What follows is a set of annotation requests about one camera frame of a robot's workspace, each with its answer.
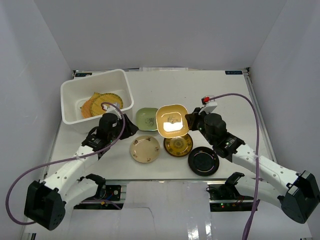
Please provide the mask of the green square panda dish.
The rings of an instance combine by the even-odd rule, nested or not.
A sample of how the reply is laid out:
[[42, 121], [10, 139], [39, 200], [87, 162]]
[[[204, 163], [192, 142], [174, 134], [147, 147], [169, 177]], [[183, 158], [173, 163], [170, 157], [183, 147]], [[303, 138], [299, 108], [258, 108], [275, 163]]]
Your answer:
[[136, 112], [136, 125], [140, 131], [154, 132], [158, 130], [156, 123], [156, 113], [158, 109], [154, 107], [144, 107]]

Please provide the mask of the yellow square panda dish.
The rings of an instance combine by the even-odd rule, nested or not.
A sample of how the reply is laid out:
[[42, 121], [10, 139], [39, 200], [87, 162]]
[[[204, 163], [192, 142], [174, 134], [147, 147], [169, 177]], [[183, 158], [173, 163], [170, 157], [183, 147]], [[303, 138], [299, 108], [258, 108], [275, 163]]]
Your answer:
[[181, 104], [160, 107], [155, 115], [159, 134], [169, 139], [186, 135], [189, 132], [187, 114], [187, 109]]

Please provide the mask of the square green-rimmed bamboo tray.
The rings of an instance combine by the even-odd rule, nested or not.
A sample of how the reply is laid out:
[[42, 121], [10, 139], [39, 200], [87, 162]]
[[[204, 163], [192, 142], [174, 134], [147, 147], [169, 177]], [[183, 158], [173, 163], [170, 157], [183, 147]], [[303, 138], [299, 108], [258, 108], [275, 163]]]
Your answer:
[[81, 107], [81, 110], [86, 110], [89, 111], [93, 102], [95, 101], [96, 98], [100, 97], [101, 94], [98, 92], [95, 92]]

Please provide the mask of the round orange woven plate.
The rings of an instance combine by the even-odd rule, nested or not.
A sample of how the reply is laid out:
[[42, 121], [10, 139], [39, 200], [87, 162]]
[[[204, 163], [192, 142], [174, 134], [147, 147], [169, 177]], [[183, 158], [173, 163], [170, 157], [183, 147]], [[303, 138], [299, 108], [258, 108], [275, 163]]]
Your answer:
[[81, 115], [84, 119], [87, 119], [87, 118], [91, 118], [92, 117], [92, 114], [91, 114], [91, 106], [93, 104], [93, 102], [95, 101], [95, 99], [89, 99], [87, 100], [83, 105], [82, 107], [80, 108], [81, 109]]

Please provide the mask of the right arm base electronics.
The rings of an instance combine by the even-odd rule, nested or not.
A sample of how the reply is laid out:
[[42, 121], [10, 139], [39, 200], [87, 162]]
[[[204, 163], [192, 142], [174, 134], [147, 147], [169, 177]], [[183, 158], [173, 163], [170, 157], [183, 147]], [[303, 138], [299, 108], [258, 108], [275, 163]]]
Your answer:
[[233, 173], [223, 183], [213, 183], [206, 187], [209, 195], [209, 206], [212, 213], [219, 212], [250, 212], [253, 206], [253, 197], [241, 195], [236, 190], [236, 183], [245, 175]]

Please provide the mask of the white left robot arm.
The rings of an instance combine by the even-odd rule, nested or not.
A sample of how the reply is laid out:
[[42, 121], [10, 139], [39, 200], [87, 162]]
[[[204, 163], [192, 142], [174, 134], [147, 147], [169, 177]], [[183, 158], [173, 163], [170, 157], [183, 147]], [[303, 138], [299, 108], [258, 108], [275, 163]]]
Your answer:
[[132, 137], [139, 128], [127, 115], [105, 113], [98, 126], [89, 131], [75, 159], [68, 161], [42, 181], [33, 181], [26, 195], [24, 215], [49, 231], [56, 229], [68, 210], [80, 202], [99, 200], [106, 193], [106, 179], [86, 170], [118, 140]]

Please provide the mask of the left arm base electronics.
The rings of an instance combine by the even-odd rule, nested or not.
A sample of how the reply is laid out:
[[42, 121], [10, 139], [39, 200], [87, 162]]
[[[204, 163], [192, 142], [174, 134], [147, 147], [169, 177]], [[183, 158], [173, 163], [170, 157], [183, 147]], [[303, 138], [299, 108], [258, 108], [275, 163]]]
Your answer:
[[81, 204], [93, 205], [98, 204], [104, 207], [114, 207], [117, 210], [120, 208], [121, 200], [121, 185], [106, 185], [102, 189], [102, 193], [99, 196], [87, 198], [81, 202]]

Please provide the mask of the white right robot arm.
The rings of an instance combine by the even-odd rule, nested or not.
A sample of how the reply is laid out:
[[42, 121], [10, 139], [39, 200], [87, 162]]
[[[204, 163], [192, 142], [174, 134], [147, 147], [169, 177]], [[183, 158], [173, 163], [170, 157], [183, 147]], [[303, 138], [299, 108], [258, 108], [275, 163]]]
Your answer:
[[215, 156], [255, 173], [262, 183], [233, 173], [225, 182], [226, 195], [236, 200], [240, 196], [256, 196], [279, 207], [293, 221], [304, 224], [320, 203], [320, 190], [313, 174], [287, 169], [264, 156], [258, 156], [240, 138], [227, 132], [226, 123], [216, 113], [193, 112], [186, 120], [191, 131], [198, 130], [212, 145]]

